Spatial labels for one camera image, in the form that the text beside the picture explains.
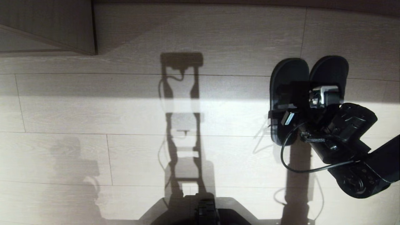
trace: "wooden cabinet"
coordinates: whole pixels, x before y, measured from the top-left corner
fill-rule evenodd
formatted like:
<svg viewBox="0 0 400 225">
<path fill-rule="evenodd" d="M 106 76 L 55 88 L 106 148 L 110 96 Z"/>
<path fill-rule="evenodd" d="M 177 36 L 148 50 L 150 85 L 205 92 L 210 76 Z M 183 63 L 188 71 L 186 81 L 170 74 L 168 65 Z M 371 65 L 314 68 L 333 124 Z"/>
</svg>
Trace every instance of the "wooden cabinet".
<svg viewBox="0 0 400 225">
<path fill-rule="evenodd" d="M 96 54 L 91 0 L 1 0 L 0 56 Z"/>
</svg>

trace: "floor plank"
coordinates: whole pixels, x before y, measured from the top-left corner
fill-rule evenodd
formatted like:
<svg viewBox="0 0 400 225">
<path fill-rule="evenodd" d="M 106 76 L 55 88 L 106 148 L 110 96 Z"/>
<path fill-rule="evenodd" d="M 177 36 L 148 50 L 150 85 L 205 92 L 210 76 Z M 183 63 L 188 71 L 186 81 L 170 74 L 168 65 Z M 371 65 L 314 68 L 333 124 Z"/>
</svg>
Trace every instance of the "floor plank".
<svg viewBox="0 0 400 225">
<path fill-rule="evenodd" d="M 286 169 L 278 160 L 280 148 L 274 147 L 269 137 L 201 136 L 199 140 L 192 137 L 174 135 L 178 147 L 175 152 L 182 146 L 192 149 L 196 141 L 201 142 L 202 174 L 206 186 L 285 186 Z M 108 143 L 115 185 L 166 185 L 169 180 L 166 169 L 171 157 L 164 136 L 108 135 Z M 198 177 L 194 163 L 182 166 L 183 170 L 191 171 L 190 176 Z"/>
<path fill-rule="evenodd" d="M 17 82 L 27 132 L 164 135 L 165 113 L 199 112 L 202 135 L 259 135 L 269 110 L 269 77 L 199 76 L 199 99 L 189 95 L 193 78 L 168 81 L 173 100 L 164 100 L 162 88 L 159 99 L 159 75 L 26 74 Z M 398 131 L 397 104 L 382 110 L 380 103 L 386 81 L 349 79 L 346 90 L 347 102 L 377 114 L 372 136 L 387 137 L 386 126 Z"/>
<path fill-rule="evenodd" d="M 0 221 L 0 225 L 34 225 L 34 224 Z"/>
<path fill-rule="evenodd" d="M 188 218 L 188 201 L 173 203 L 164 187 L 50 185 L 0 181 L 0 218 L 40 225 L 150 224 L 167 209 Z"/>
<path fill-rule="evenodd" d="M 398 221 L 399 186 L 390 186 L 387 190 L 367 199 L 355 199 L 346 195 L 340 188 L 322 189 L 324 207 L 316 224 L 395 224 Z M 321 206 L 322 199 L 315 197 L 310 209 L 316 215 L 316 205 Z"/>
<path fill-rule="evenodd" d="M 14 74 L 0 75 L 0 131 L 25 132 Z"/>
<path fill-rule="evenodd" d="M 0 58 L 0 74 L 159 74 L 160 53 L 201 52 L 202 74 L 266 76 L 281 59 L 300 56 L 305 11 L 99 4 L 95 6 L 98 56 Z"/>
<path fill-rule="evenodd" d="M 400 103 L 400 82 L 387 82 L 383 102 Z"/>
<path fill-rule="evenodd" d="M 312 67 L 326 55 L 345 57 L 350 78 L 400 80 L 400 20 L 307 9 L 301 57 Z"/>
<path fill-rule="evenodd" d="M 111 185 L 105 135 L 0 133 L 0 180 Z"/>
</svg>

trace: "black plastic part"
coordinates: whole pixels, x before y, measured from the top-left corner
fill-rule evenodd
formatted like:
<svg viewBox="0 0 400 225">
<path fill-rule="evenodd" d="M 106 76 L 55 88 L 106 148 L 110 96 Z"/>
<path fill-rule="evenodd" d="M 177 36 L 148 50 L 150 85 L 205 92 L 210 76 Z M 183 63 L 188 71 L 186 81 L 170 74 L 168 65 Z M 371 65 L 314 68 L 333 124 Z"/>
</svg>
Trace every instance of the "black plastic part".
<svg viewBox="0 0 400 225">
<path fill-rule="evenodd" d="M 281 61 L 275 67 L 270 80 L 270 113 L 271 138 L 282 146 L 287 134 L 293 126 L 284 126 L 280 122 L 288 108 L 300 105 L 309 106 L 309 70 L 307 63 L 299 58 Z M 293 134 L 287 141 L 291 145 L 297 135 Z"/>
<path fill-rule="evenodd" d="M 328 169 L 340 188 L 355 198 L 367 198 L 400 179 L 400 135 L 393 138 L 364 161 Z"/>
<path fill-rule="evenodd" d="M 197 225 L 219 225 L 220 218 L 215 208 L 214 199 L 199 201 L 195 217 Z"/>
<path fill-rule="evenodd" d="M 239 213 L 232 209 L 218 209 L 221 225 L 252 225 Z"/>
<path fill-rule="evenodd" d="M 368 198 L 390 186 L 363 162 L 328 169 L 339 187 L 349 196 Z"/>
<path fill-rule="evenodd" d="M 327 133 L 348 142 L 358 140 L 378 120 L 371 110 L 353 103 L 344 103 L 327 127 Z"/>
<path fill-rule="evenodd" d="M 326 103 L 325 105 L 340 104 L 340 93 L 325 93 Z"/>
<path fill-rule="evenodd" d="M 365 164 L 379 177 L 393 183 L 400 177 L 400 135 L 369 154 Z"/>
<path fill-rule="evenodd" d="M 325 56 L 317 61 L 310 73 L 312 88 L 322 85 L 336 85 L 343 98 L 349 72 L 347 60 L 341 56 Z"/>
<path fill-rule="evenodd" d="M 329 125 L 321 131 L 310 124 L 301 126 L 301 138 L 311 144 L 326 164 L 361 160 L 371 148 L 360 141 L 360 137 L 376 121 L 377 117 L 371 110 L 357 104 L 345 103 Z"/>
<path fill-rule="evenodd" d="M 299 112 L 297 110 L 286 110 L 280 123 L 284 126 L 293 125 L 298 119 L 298 114 Z"/>
</svg>

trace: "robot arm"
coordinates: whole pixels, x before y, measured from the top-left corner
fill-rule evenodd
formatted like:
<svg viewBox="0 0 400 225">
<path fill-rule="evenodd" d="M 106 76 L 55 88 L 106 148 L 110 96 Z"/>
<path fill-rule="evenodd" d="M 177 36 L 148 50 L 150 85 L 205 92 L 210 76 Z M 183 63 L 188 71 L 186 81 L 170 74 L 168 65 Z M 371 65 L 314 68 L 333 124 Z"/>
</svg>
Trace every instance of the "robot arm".
<svg viewBox="0 0 400 225">
<path fill-rule="evenodd" d="M 337 88 L 332 87 L 320 86 L 311 90 L 310 108 L 286 111 L 281 123 L 298 125 L 301 140 L 310 143 L 324 163 L 349 162 L 328 171 L 345 193 L 355 198 L 367 198 L 399 180 L 400 136 L 368 153 L 371 148 L 360 137 L 377 117 L 357 104 L 340 106 Z"/>
</svg>

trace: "black cable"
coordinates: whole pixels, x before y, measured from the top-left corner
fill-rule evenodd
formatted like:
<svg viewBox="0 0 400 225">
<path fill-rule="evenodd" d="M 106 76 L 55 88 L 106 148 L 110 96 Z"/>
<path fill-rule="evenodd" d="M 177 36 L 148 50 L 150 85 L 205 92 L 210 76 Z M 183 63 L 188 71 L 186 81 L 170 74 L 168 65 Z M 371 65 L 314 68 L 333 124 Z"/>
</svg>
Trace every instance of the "black cable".
<svg viewBox="0 0 400 225">
<path fill-rule="evenodd" d="M 292 133 L 293 133 L 294 131 L 296 131 L 300 126 L 302 126 L 302 125 L 304 125 L 304 124 L 306 124 L 306 123 L 307 123 L 307 122 L 303 122 L 303 123 L 300 123 L 299 125 L 295 126 L 295 127 L 288 133 L 288 135 L 287 135 L 286 138 L 285 138 L 285 141 L 283 142 L 282 148 L 281 148 L 281 150 L 280 150 L 280 160 L 281 160 L 283 166 L 284 166 L 286 169 L 288 169 L 288 170 L 290 170 L 290 171 L 292 171 L 292 172 L 295 172 L 295 173 L 314 173 L 314 172 L 318 172 L 318 171 L 322 171 L 322 170 L 326 170 L 326 169 L 330 169 L 330 168 L 334 168 L 334 167 L 339 167 L 339 166 L 343 166 L 343 165 L 350 164 L 350 163 L 353 163 L 353 162 L 354 162 L 354 161 L 346 161 L 346 162 L 335 163 L 335 164 L 331 164 L 331 165 L 328 165 L 328 166 L 324 166 L 324 167 L 320 167 L 320 168 L 316 168 L 316 169 L 310 169 L 310 170 L 296 170 L 296 169 L 290 168 L 288 165 L 286 165 L 285 161 L 283 160 L 283 151 L 284 151 L 284 149 L 285 149 L 285 145 L 286 145 L 287 141 L 289 140 L 290 136 L 292 135 Z"/>
</svg>

